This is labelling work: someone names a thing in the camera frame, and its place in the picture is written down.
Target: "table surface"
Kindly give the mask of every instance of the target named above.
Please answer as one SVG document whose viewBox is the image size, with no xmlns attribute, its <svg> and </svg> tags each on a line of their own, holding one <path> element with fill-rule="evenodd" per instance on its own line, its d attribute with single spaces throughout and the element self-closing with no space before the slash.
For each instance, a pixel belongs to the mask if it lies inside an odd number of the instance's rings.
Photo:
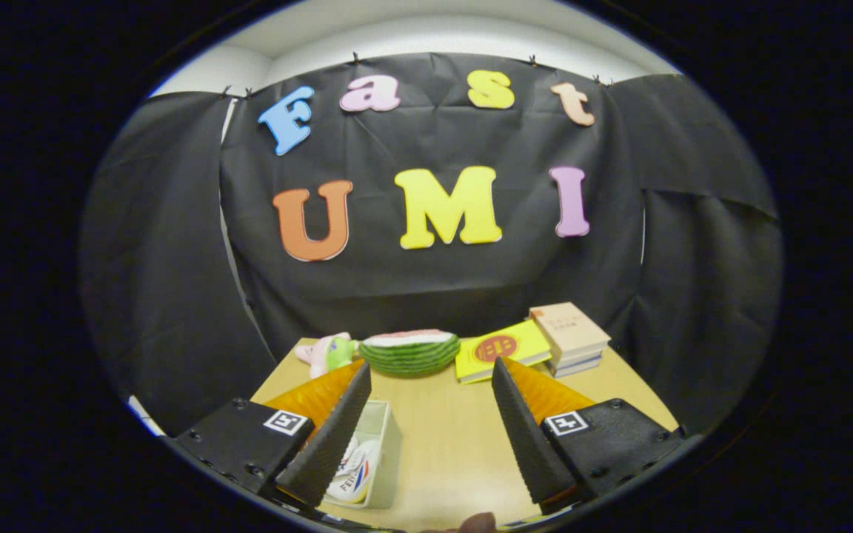
<svg viewBox="0 0 853 533">
<path fill-rule="evenodd" d="M 304 338 L 298 342 L 312 344 Z M 544 363 L 532 368 L 548 374 Z M 308 381 L 308 364 L 292 352 L 252 395 L 263 403 Z M 612 348 L 597 367 L 558 381 L 595 402 L 622 398 L 668 431 L 677 421 L 660 398 Z M 370 397 L 389 402 L 400 428 L 400 469 L 390 509 L 348 509 L 323 502 L 318 510 L 371 526 L 407 531 L 447 529 L 493 512 L 497 523 L 538 515 L 502 425 L 491 381 L 460 384 L 455 365 L 426 378 L 370 372 Z"/>
</svg>

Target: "book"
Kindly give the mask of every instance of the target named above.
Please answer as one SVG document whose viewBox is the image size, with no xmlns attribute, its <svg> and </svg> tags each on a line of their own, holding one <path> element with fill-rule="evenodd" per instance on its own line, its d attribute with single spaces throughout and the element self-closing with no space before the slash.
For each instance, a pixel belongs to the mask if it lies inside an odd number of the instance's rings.
<svg viewBox="0 0 853 533">
<path fill-rule="evenodd" d="M 552 378 L 564 378 L 566 375 L 575 374 L 576 372 L 581 372 L 583 370 L 589 370 L 601 364 L 601 352 L 593 355 L 593 357 L 581 358 L 581 360 L 567 363 L 561 368 L 556 368 L 551 361 L 547 361 L 545 364 L 548 367 L 549 372 L 551 372 Z"/>
<path fill-rule="evenodd" d="M 483 337 L 464 338 L 456 355 L 456 378 L 460 383 L 485 381 L 492 377 L 493 364 L 500 357 L 532 366 L 552 354 L 548 338 L 535 321 L 525 320 Z"/>
<path fill-rule="evenodd" d="M 532 307 L 529 318 L 535 320 L 548 338 L 552 366 L 556 369 L 581 362 L 584 355 L 600 354 L 610 341 L 609 335 L 571 301 Z"/>
</svg>

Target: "red circle label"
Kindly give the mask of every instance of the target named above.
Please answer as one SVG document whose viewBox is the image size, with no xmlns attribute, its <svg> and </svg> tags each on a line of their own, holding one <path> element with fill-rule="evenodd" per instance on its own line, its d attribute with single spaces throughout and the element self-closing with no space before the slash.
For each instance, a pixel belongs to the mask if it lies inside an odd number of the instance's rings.
<svg viewBox="0 0 853 533">
<path fill-rule="evenodd" d="M 509 335 L 497 335 L 481 341 L 473 349 L 473 357 L 483 362 L 493 362 L 495 358 L 507 358 L 518 351 L 518 339 Z"/>
</svg>

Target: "foam letter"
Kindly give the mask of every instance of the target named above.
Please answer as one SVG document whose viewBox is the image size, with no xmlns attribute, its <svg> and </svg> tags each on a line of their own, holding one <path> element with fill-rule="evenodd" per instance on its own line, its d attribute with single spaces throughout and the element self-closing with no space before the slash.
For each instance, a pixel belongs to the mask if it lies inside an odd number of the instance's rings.
<svg viewBox="0 0 853 533">
<path fill-rule="evenodd" d="M 345 111 L 390 111 L 400 105 L 397 98 L 397 87 L 400 84 L 392 76 L 365 76 L 357 78 L 348 84 L 351 92 L 341 97 L 341 109 Z"/>
<path fill-rule="evenodd" d="M 299 261 L 327 261 L 348 244 L 348 192 L 353 185 L 346 180 L 329 181 L 318 187 L 318 195 L 328 203 L 328 236 L 322 241 L 308 239 L 305 232 L 306 189 L 279 192 L 272 199 L 278 209 L 278 229 L 285 252 Z"/>
<path fill-rule="evenodd" d="M 426 169 L 400 172 L 393 179 L 404 190 L 407 200 L 407 233 L 400 238 L 404 249 L 433 246 L 433 233 L 427 229 L 427 217 L 440 239 L 453 242 L 460 220 L 466 223 L 460 240 L 467 245 L 495 243 L 502 239 L 502 229 L 495 226 L 492 206 L 492 182 L 495 171 L 489 167 L 466 167 L 447 195 L 433 173 Z"/>
<path fill-rule="evenodd" d="M 469 100 L 476 107 L 508 109 L 515 103 L 515 94 L 509 89 L 512 83 L 507 75 L 493 70 L 473 70 L 466 76 Z"/>
<path fill-rule="evenodd" d="M 314 94 L 315 89 L 307 85 L 299 87 L 278 101 L 277 104 L 265 110 L 261 117 L 258 117 L 258 122 L 266 124 L 272 135 L 275 136 L 275 141 L 278 142 L 278 145 L 275 146 L 276 155 L 284 155 L 296 144 L 308 138 L 311 128 L 299 126 L 295 120 L 305 122 L 311 118 L 311 108 L 303 100 L 311 98 Z"/>
<path fill-rule="evenodd" d="M 558 201 L 561 205 L 561 220 L 555 226 L 555 233 L 559 237 L 588 234 L 592 226 L 585 220 L 585 207 L 581 199 L 581 182 L 585 179 L 585 173 L 575 167 L 555 167 L 548 173 L 558 183 Z"/>
<path fill-rule="evenodd" d="M 595 115 L 585 112 L 582 102 L 588 101 L 585 93 L 579 93 L 575 85 L 564 82 L 564 84 L 552 85 L 552 93 L 559 95 L 561 106 L 565 108 L 565 115 L 572 119 L 575 124 L 589 126 L 595 123 Z"/>
</svg>

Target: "green plush toy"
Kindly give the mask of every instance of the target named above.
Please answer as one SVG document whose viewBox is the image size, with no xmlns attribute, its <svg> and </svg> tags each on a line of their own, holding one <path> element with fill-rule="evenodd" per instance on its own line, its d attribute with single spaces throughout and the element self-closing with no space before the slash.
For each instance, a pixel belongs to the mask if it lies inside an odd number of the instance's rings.
<svg viewBox="0 0 853 533">
<path fill-rule="evenodd" d="M 295 355 L 311 365 L 308 375 L 314 379 L 351 364 L 356 350 L 358 342 L 352 341 L 351 335 L 344 332 L 319 338 L 311 346 L 296 346 Z"/>
</svg>

